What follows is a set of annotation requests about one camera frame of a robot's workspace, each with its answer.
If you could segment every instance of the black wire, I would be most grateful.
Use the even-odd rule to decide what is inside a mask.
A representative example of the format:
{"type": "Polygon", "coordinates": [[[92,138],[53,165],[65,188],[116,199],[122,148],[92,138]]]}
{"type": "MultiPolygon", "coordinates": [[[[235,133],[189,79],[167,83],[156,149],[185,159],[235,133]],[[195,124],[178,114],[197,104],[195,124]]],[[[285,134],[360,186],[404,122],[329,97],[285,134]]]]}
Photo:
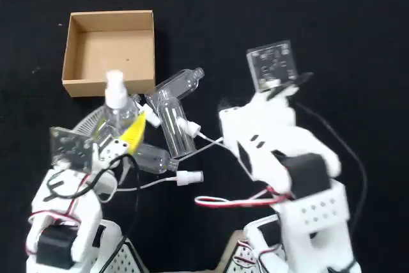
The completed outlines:
{"type": "Polygon", "coordinates": [[[350,231],[351,234],[354,233],[357,224],[359,222],[360,216],[362,214],[362,209],[364,207],[365,201],[366,201],[366,196],[367,196],[367,192],[368,192],[368,177],[367,177],[367,173],[364,167],[364,164],[362,163],[362,161],[359,159],[358,155],[348,146],[348,144],[346,144],[346,142],[337,134],[337,132],[331,127],[331,125],[328,123],[328,121],[326,119],[324,119],[322,116],[320,116],[318,113],[315,113],[313,110],[311,110],[310,108],[300,104],[297,102],[297,106],[299,106],[301,109],[304,110],[304,112],[306,112],[307,114],[317,118],[324,126],[325,128],[328,129],[328,131],[338,140],[338,142],[340,142],[340,144],[345,148],[345,150],[355,159],[355,161],[358,164],[358,168],[359,171],[361,172],[362,175],[362,191],[360,194],[360,199],[358,202],[358,205],[355,209],[354,215],[353,215],[353,219],[351,222],[351,226],[350,226],[350,231]]]}
{"type": "Polygon", "coordinates": [[[120,160],[122,160],[122,159],[125,158],[125,157],[128,157],[128,158],[131,160],[131,162],[132,162],[132,164],[133,164],[134,166],[137,166],[137,163],[136,163],[136,161],[135,161],[135,158],[133,158],[133,156],[130,155],[129,153],[126,153],[126,154],[117,156],[117,157],[114,158],[112,161],[110,161],[108,168],[102,169],[101,171],[98,172],[98,174],[96,174],[96,176],[95,176],[95,178],[93,179],[93,181],[90,182],[87,187],[83,188],[83,190],[81,190],[81,191],[79,191],[79,192],[76,192],[76,193],[74,193],[74,194],[71,194],[71,195],[62,195],[62,194],[60,194],[60,193],[57,193],[57,192],[54,190],[55,188],[54,188],[53,185],[51,184],[51,181],[52,181],[53,179],[57,178],[57,177],[58,177],[62,172],[64,172],[65,170],[62,170],[62,171],[57,172],[56,174],[52,175],[52,176],[50,177],[50,179],[48,179],[48,181],[47,181],[47,188],[50,190],[51,195],[52,195],[52,196],[55,196],[55,197],[57,197],[57,198],[62,198],[62,199],[75,199],[75,198],[79,198],[80,196],[83,196],[83,195],[85,195],[86,193],[88,193],[90,190],[94,189],[94,187],[96,186],[96,184],[98,183],[98,181],[99,181],[99,179],[102,177],[102,175],[103,175],[105,172],[108,172],[108,171],[112,168],[112,165],[114,165],[117,161],[120,161],[120,160]]]}
{"type": "Polygon", "coordinates": [[[125,234],[122,236],[121,240],[118,242],[118,245],[116,246],[115,250],[112,252],[112,254],[110,255],[110,257],[108,258],[108,260],[105,262],[104,266],[100,269],[99,273],[104,273],[106,271],[106,269],[109,267],[109,265],[111,264],[111,262],[114,260],[114,258],[116,257],[116,255],[119,253],[120,249],[122,248],[123,244],[125,243],[125,241],[127,241],[127,238],[130,236],[132,230],[135,228],[136,225],[136,220],[137,220],[137,208],[138,208],[138,202],[139,202],[139,191],[141,190],[141,180],[139,178],[139,168],[138,165],[135,161],[135,159],[132,157],[131,159],[132,164],[134,165],[135,170],[137,171],[136,177],[137,177],[137,190],[136,190],[136,199],[135,199],[135,207],[134,207],[134,214],[132,216],[132,220],[128,226],[127,231],[125,232],[125,234]]]}
{"type": "Polygon", "coordinates": [[[263,267],[263,270],[267,273],[269,273],[269,271],[267,270],[266,266],[263,263],[263,260],[261,260],[261,257],[264,254],[268,254],[268,253],[273,253],[276,252],[276,250],[278,250],[280,248],[281,244],[277,244],[277,247],[275,249],[271,249],[271,250],[267,250],[267,251],[262,251],[259,255],[258,255],[258,261],[260,262],[261,266],[263,267]]]}

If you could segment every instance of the plastic bottle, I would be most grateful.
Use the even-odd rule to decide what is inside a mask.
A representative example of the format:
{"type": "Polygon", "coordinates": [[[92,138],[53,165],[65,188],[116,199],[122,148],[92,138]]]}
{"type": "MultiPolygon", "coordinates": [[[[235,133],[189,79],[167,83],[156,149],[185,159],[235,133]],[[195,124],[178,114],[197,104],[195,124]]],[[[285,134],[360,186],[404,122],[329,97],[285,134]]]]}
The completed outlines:
{"type": "Polygon", "coordinates": [[[205,72],[198,67],[195,70],[181,70],[173,75],[168,80],[160,83],[150,94],[146,94],[145,98],[153,110],[157,110],[160,100],[159,92],[167,90],[170,95],[177,99],[182,99],[189,93],[192,93],[198,86],[199,80],[203,78],[205,72]]]}
{"type": "Polygon", "coordinates": [[[128,96],[122,72],[108,71],[104,113],[92,133],[99,147],[103,148],[112,138],[122,135],[133,124],[137,115],[138,108],[128,96]]]}
{"type": "Polygon", "coordinates": [[[167,89],[161,90],[159,95],[158,116],[162,121],[171,157],[177,158],[194,152],[196,149],[193,139],[178,125],[178,118],[186,120],[179,100],[172,97],[167,89]]]}
{"type": "Polygon", "coordinates": [[[134,158],[139,169],[152,174],[162,174],[167,170],[176,172],[179,166],[179,162],[172,159],[167,151],[146,143],[139,145],[134,158]]]}

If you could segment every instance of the bottle neck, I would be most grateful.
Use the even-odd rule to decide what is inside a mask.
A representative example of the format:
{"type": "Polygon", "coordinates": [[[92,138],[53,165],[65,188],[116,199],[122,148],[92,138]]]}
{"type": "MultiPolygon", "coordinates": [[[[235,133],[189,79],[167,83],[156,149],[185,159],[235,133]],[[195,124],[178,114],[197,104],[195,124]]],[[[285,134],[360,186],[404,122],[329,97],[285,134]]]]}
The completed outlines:
{"type": "Polygon", "coordinates": [[[193,77],[195,78],[195,80],[202,79],[204,75],[205,75],[205,72],[203,71],[201,67],[198,67],[193,71],[193,77]]]}
{"type": "Polygon", "coordinates": [[[178,167],[179,167],[179,160],[170,158],[169,163],[167,165],[167,169],[169,171],[176,172],[178,170],[178,167]]]}

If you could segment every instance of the red wire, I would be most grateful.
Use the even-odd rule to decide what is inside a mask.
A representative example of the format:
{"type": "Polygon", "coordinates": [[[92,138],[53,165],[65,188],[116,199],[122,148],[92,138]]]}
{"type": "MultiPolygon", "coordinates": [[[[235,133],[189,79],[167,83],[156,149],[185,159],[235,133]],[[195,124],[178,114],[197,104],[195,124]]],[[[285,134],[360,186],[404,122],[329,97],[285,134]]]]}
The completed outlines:
{"type": "MultiPolygon", "coordinates": [[[[81,186],[86,182],[86,180],[88,179],[88,177],[89,177],[89,175],[85,175],[85,176],[84,176],[84,178],[83,178],[83,179],[81,180],[81,182],[79,183],[78,188],[77,188],[77,190],[76,190],[75,193],[78,193],[79,189],[80,189],[81,186]]],[[[66,211],[65,214],[68,214],[68,215],[72,214],[71,209],[73,208],[73,205],[74,205],[74,203],[75,203],[76,200],[77,200],[76,198],[74,198],[73,200],[71,200],[70,206],[68,207],[68,209],[67,209],[67,211],[66,211]]]]}
{"type": "Polygon", "coordinates": [[[32,217],[32,216],[37,215],[37,214],[43,214],[43,213],[46,213],[46,212],[48,212],[48,213],[50,213],[50,214],[60,215],[61,217],[66,217],[67,219],[71,219],[71,220],[73,220],[73,221],[75,221],[75,222],[77,222],[77,223],[79,223],[79,224],[81,223],[81,221],[78,220],[76,217],[73,217],[72,215],[68,215],[68,214],[62,214],[62,213],[57,212],[57,211],[55,211],[55,210],[40,210],[40,211],[36,211],[36,212],[33,212],[32,214],[30,214],[29,217],[32,217]]]}
{"type": "MultiPolygon", "coordinates": [[[[76,191],[75,193],[78,192],[78,190],[79,190],[79,189],[81,188],[81,186],[85,183],[85,181],[88,179],[88,177],[89,177],[89,175],[84,176],[84,178],[81,180],[80,184],[78,185],[77,191],[76,191]]],[[[33,212],[32,214],[30,214],[29,217],[32,217],[32,216],[34,216],[34,215],[36,215],[36,214],[42,214],[42,213],[44,213],[44,212],[49,212],[49,213],[52,213],[52,214],[60,215],[60,216],[62,216],[62,217],[66,217],[66,218],[71,219],[71,220],[73,220],[73,221],[75,221],[75,222],[77,222],[77,223],[81,223],[80,220],[78,220],[77,218],[75,218],[75,217],[73,217],[73,216],[71,215],[71,214],[72,214],[71,209],[73,208],[75,201],[76,201],[75,198],[74,198],[73,200],[71,200],[70,206],[68,207],[68,209],[67,209],[67,211],[65,212],[65,214],[61,214],[61,213],[59,213],[59,212],[57,212],[57,211],[53,211],[53,210],[40,210],[40,211],[37,211],[37,212],[33,212]]],[[[27,248],[27,246],[26,246],[26,254],[27,254],[28,256],[30,256],[30,255],[35,255],[36,253],[30,251],[30,250],[27,248]]]]}
{"type": "Polygon", "coordinates": [[[242,262],[248,263],[249,265],[255,265],[256,263],[254,261],[245,259],[244,257],[240,257],[240,256],[234,256],[234,259],[240,260],[242,262]]]}
{"type": "MultiPolygon", "coordinates": [[[[208,207],[208,208],[236,208],[236,207],[253,207],[253,206],[270,206],[270,205],[274,205],[277,203],[280,203],[284,200],[287,199],[287,196],[282,195],[279,196],[278,198],[274,199],[273,201],[261,201],[259,203],[256,204],[249,204],[246,203],[245,201],[243,203],[229,203],[229,202],[216,202],[215,204],[200,204],[198,203],[198,205],[203,206],[203,207],[208,207]]],[[[201,198],[201,201],[214,201],[214,199],[212,198],[201,198]]]]}

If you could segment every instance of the perforated metal plate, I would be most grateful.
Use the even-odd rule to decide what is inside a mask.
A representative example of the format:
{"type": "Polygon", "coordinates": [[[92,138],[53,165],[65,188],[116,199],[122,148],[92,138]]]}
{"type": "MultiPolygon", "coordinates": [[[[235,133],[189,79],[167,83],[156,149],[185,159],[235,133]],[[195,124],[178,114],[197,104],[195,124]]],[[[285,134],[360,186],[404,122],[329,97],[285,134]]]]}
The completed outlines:
{"type": "MultiPolygon", "coordinates": [[[[129,243],[124,244],[105,273],[143,273],[132,249],[129,243]]],[[[99,270],[99,266],[93,266],[90,273],[99,273],[99,270]]]]}

